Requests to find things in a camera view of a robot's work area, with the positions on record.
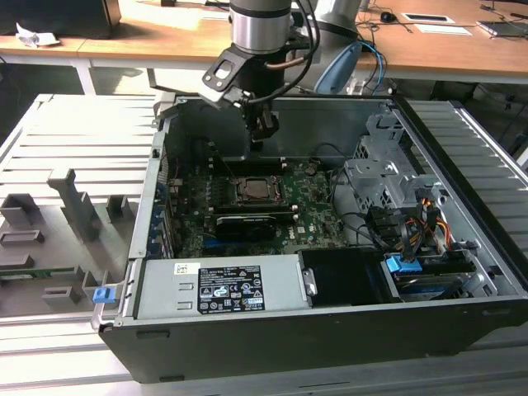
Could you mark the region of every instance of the sticker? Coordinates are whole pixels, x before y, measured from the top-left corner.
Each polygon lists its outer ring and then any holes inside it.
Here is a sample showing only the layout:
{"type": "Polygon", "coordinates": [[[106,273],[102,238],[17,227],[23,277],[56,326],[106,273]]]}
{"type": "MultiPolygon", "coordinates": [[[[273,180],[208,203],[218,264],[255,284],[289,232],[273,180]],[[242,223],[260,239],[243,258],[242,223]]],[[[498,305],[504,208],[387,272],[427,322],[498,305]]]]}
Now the sticker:
{"type": "Polygon", "coordinates": [[[174,264],[174,275],[196,275],[199,269],[199,262],[177,262],[174,264]]]}
{"type": "Polygon", "coordinates": [[[264,289],[259,266],[229,266],[198,270],[198,312],[263,311],[264,289]]]}

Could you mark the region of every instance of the motherboard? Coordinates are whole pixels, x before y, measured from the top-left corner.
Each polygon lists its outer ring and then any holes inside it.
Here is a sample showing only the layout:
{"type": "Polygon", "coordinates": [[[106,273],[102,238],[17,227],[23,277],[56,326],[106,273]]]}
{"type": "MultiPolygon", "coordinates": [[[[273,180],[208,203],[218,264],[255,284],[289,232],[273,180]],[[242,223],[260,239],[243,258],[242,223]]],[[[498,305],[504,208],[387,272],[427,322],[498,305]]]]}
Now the motherboard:
{"type": "Polygon", "coordinates": [[[179,258],[292,254],[347,245],[317,162],[194,166],[172,189],[179,258]]]}

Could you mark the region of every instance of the metal cylinder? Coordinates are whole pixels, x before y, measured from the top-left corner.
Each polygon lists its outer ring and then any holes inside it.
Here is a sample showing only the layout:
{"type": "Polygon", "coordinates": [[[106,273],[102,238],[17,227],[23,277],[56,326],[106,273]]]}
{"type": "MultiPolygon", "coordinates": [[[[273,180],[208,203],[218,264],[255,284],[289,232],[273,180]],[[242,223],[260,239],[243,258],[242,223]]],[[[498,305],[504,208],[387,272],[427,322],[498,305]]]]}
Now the metal cylinder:
{"type": "Polygon", "coordinates": [[[361,0],[319,0],[315,9],[318,21],[356,31],[356,15],[361,0]]]}
{"type": "Polygon", "coordinates": [[[250,54],[280,50],[290,35],[291,0],[231,0],[231,40],[250,54]]]}

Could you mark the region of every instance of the white table leg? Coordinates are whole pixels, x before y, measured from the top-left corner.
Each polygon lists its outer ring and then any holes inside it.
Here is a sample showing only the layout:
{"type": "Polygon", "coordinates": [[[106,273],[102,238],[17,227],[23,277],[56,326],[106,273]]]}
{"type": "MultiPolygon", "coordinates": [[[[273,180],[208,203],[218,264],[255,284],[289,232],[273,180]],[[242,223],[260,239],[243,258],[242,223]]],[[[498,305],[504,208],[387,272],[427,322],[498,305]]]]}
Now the white table leg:
{"type": "Polygon", "coordinates": [[[96,88],[93,85],[92,75],[90,74],[90,61],[88,59],[75,59],[72,60],[72,66],[77,69],[77,75],[81,81],[84,94],[96,95],[96,88]]]}

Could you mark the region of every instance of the computer mouse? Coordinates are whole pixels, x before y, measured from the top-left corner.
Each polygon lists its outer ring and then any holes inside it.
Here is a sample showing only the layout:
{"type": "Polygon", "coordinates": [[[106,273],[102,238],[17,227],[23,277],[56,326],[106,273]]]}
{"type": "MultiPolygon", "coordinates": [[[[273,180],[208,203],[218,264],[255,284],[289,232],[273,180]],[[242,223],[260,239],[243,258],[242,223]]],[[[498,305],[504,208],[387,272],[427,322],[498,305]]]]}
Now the computer mouse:
{"type": "Polygon", "coordinates": [[[387,11],[382,12],[379,18],[383,23],[391,23],[396,21],[396,16],[392,12],[387,11]]]}

